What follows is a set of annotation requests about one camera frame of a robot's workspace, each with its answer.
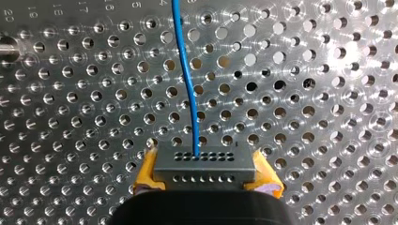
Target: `aluminum surface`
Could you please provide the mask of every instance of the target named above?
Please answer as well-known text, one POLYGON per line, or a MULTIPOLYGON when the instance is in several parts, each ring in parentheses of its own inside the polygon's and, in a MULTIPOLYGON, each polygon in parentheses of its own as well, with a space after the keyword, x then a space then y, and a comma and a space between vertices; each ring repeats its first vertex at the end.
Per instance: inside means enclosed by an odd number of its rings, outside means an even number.
MULTIPOLYGON (((181 7, 201 142, 261 147, 301 224, 397 224, 397 1, 181 7)), ((191 145, 170 1, 0 8, 0 224, 105 224, 146 140, 191 145)))
POLYGON ((161 142, 153 172, 171 190, 242 190, 254 177, 252 153, 235 145, 202 147, 193 157, 190 146, 161 142))

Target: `yellow plastic part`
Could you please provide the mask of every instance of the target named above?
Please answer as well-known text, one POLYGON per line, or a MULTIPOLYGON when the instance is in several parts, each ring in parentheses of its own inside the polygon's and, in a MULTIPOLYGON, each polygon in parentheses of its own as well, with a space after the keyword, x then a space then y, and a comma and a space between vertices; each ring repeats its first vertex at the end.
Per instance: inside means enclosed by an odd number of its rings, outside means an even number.
POLYGON ((140 172, 138 172, 137 179, 135 180, 133 185, 134 190, 138 186, 166 190, 166 185, 164 185, 163 182, 156 182, 152 179, 153 168, 155 166, 157 153, 158 149, 156 148, 152 148, 151 150, 146 152, 143 166, 141 167, 140 172))
POLYGON ((273 195, 277 199, 281 198, 284 190, 283 183, 260 150, 255 151, 253 154, 253 161, 256 169, 255 181, 245 184, 244 188, 247 190, 254 190, 266 184, 275 184, 278 185, 280 189, 274 190, 273 195))

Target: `blue cable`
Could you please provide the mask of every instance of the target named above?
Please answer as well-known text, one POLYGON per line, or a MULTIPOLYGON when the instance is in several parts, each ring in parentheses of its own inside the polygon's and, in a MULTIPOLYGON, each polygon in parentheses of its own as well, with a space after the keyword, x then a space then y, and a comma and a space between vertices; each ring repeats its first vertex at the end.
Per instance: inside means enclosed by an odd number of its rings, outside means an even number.
POLYGON ((197 108, 195 95, 193 94, 193 83, 191 80, 190 65, 187 59, 187 52, 185 51, 185 41, 181 26, 181 15, 179 12, 179 1, 172 1, 173 9, 173 20, 176 31, 176 44, 179 49, 179 61, 181 62, 182 72, 184 75, 185 86, 187 87, 188 99, 190 100, 190 110, 191 110, 191 123, 192 123, 192 148, 193 154, 199 156, 199 125, 197 122, 197 108))

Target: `black object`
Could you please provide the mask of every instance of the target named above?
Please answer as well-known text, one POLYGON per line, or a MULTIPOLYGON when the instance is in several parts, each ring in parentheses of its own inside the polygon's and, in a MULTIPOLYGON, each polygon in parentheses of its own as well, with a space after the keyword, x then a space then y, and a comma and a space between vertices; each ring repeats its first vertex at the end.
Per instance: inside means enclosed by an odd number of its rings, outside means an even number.
POLYGON ((285 205, 256 191, 150 191, 119 206, 110 225, 293 225, 285 205))

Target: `perforated metal sheet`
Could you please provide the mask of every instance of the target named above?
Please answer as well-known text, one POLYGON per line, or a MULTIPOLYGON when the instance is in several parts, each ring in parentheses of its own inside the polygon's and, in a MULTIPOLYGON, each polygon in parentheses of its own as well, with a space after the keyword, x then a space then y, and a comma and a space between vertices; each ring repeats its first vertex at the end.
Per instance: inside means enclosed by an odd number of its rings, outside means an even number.
MULTIPOLYGON (((191 145, 170 1, 0 8, 0 224, 106 224, 147 143, 191 145)), ((300 224, 398 224, 397 8, 183 1, 202 144, 262 148, 300 224)))

